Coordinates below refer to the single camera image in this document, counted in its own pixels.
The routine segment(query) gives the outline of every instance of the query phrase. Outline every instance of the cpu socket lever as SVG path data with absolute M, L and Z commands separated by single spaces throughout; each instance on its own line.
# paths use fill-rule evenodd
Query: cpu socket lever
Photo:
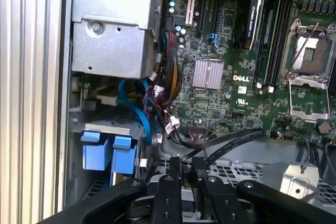
M 281 66 L 282 84 L 289 86 L 290 114 L 306 122 L 330 118 L 328 83 L 333 70 L 336 24 L 327 27 L 303 25 L 296 19 L 290 28 Z M 308 85 L 325 91 L 325 113 L 297 111 L 293 106 L 293 86 Z

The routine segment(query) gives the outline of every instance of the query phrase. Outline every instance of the capacitor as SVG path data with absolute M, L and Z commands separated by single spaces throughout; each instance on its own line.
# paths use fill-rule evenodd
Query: capacitor
M 226 92 L 224 94 L 224 97 L 225 97 L 225 99 L 230 99 L 231 98 L 231 93 L 230 92 Z

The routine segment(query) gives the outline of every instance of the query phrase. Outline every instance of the cable connector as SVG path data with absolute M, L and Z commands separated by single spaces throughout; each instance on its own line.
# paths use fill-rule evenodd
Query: cable connector
M 169 135 L 172 131 L 179 128 L 181 126 L 180 121 L 174 117 L 173 115 L 170 117 L 170 122 L 165 127 L 167 134 Z
M 164 87 L 155 85 L 154 86 L 154 97 L 158 97 L 164 90 Z
M 151 73 L 150 76 L 148 76 L 148 79 L 150 79 L 151 81 L 155 81 L 155 79 L 157 78 L 157 73 L 155 73 L 154 71 Z
M 157 63 L 160 63 L 161 62 L 161 60 L 162 60 L 162 54 L 161 53 L 158 53 L 157 55 L 156 55 L 156 60 L 155 60 L 155 62 Z

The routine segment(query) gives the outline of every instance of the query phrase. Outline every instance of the ribbon cable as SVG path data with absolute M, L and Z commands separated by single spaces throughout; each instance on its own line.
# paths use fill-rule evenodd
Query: ribbon cable
M 125 90 L 124 90 L 124 85 L 126 83 L 127 79 L 121 81 L 119 83 L 119 87 L 118 87 L 118 91 L 119 91 L 119 96 L 120 99 L 123 101 L 123 103 L 128 106 L 130 109 L 132 109 L 140 118 L 141 123 L 144 127 L 145 133 L 146 133 L 146 138 L 145 138 L 145 142 L 146 142 L 146 146 L 150 146 L 152 143 L 152 137 L 151 137 L 151 126 L 149 124 L 149 121 L 147 119 L 147 116 L 145 115 L 145 113 L 143 113 L 142 110 L 140 110 L 134 103 L 130 102 L 127 98 L 127 95 L 125 94 Z M 147 90 L 148 88 L 148 83 L 146 80 L 141 80 L 145 90 Z

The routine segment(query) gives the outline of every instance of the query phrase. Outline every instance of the heatsink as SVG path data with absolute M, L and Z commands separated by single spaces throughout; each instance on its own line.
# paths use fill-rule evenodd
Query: heatsink
M 197 60 L 195 64 L 193 87 L 199 89 L 220 89 L 224 63 Z

